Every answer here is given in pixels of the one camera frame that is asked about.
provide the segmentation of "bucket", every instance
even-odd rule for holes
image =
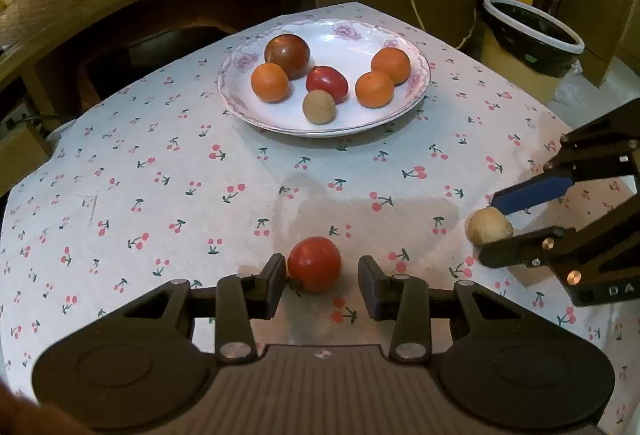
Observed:
[[[517,0],[484,0],[484,10],[482,64],[548,103],[584,41],[560,20]]]

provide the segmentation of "orange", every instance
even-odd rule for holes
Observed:
[[[289,95],[289,78],[280,65],[263,63],[251,74],[254,94],[265,102],[278,102]]]
[[[411,74],[411,61],[402,50],[385,47],[371,60],[371,70],[387,74],[394,84],[405,82]]]
[[[380,108],[394,98],[394,82],[384,72],[367,72],[356,81],[356,97],[367,108]]]

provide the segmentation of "tablecloth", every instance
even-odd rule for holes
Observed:
[[[424,101],[385,126],[332,139],[263,132],[230,115],[216,75],[234,47],[275,24],[322,17],[385,26],[415,43],[433,75]],[[323,235],[342,253],[339,284],[323,295],[286,289],[276,317],[253,324],[261,347],[386,350],[392,324],[367,316],[361,255],[435,288],[473,279],[606,352],[616,388],[601,426],[620,433],[640,401],[638,302],[574,307],[547,268],[485,268],[465,238],[466,217],[496,190],[539,173],[567,130],[481,64],[357,3],[281,16],[204,47],[87,111],[51,160],[12,190],[0,240],[10,386],[32,395],[31,369],[48,345],[169,279],[213,286]],[[517,232],[579,228],[629,194],[619,180],[580,183],[510,219]],[[204,351],[213,347],[210,322],[198,320],[194,333]],[[433,337],[436,351],[450,345],[446,322],[434,321]]]

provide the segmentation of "white plate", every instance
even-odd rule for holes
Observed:
[[[306,76],[290,82],[291,94],[282,102],[264,102],[252,91],[251,73],[264,63],[267,43],[280,34],[296,34],[307,42],[311,50],[310,68],[332,66],[347,79],[348,98],[337,105],[337,115],[330,123],[312,124],[303,114]],[[411,75],[396,86],[388,105],[365,108],[356,98],[355,83],[370,71],[372,57],[383,47],[404,50],[411,61]],[[289,135],[335,137],[365,131],[411,110],[422,100],[430,78],[427,59],[398,33],[353,20],[304,20],[278,25],[236,48],[220,67],[218,93],[234,115],[259,128]]]

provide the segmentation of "cable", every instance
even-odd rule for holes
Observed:
[[[471,37],[471,34],[474,33],[474,29],[476,28],[476,21],[477,20],[478,20],[478,11],[476,11],[476,8],[474,7],[474,21],[471,24],[471,28],[469,29],[468,34],[464,37],[464,39],[462,41],[460,41],[460,45],[458,45],[456,47],[456,50],[462,49],[462,47],[465,45],[466,41]]]

